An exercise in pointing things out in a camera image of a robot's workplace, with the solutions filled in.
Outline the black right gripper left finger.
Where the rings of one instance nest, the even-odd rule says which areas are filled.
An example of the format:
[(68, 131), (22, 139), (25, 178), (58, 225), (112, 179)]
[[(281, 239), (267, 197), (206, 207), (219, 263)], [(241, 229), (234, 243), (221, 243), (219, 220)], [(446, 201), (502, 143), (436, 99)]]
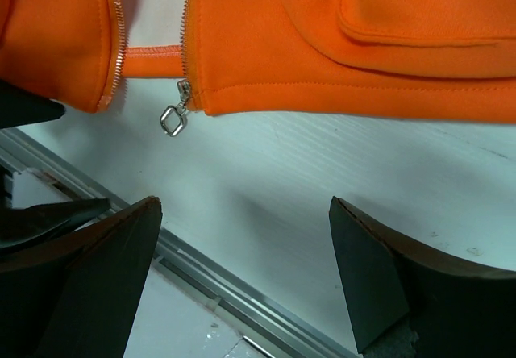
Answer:
[(1, 253), (4, 357), (124, 354), (161, 228), (145, 198), (75, 231)]

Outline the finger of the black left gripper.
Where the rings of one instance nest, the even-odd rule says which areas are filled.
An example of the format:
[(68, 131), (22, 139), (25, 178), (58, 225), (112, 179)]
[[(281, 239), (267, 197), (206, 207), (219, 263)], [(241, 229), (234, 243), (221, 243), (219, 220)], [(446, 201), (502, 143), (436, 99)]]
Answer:
[(1, 208), (1, 253), (12, 253), (56, 239), (110, 209), (107, 198), (58, 202), (24, 209)]
[(65, 106), (1, 81), (1, 129), (61, 118)]

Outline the orange jacket with pink lining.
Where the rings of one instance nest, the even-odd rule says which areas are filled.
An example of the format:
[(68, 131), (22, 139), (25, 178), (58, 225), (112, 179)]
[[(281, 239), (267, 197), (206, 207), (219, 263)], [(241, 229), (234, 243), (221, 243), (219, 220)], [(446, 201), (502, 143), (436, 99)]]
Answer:
[(513, 123), (515, 0), (185, 0), (181, 43), (129, 46), (122, 0), (1, 0), (1, 78), (105, 110), (123, 78), (166, 108)]

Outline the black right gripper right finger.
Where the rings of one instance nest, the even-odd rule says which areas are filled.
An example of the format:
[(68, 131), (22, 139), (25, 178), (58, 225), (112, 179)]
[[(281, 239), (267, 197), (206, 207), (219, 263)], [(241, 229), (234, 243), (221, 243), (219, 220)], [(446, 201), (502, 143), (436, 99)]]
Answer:
[(430, 247), (341, 198), (329, 219), (362, 356), (514, 356), (513, 271)]

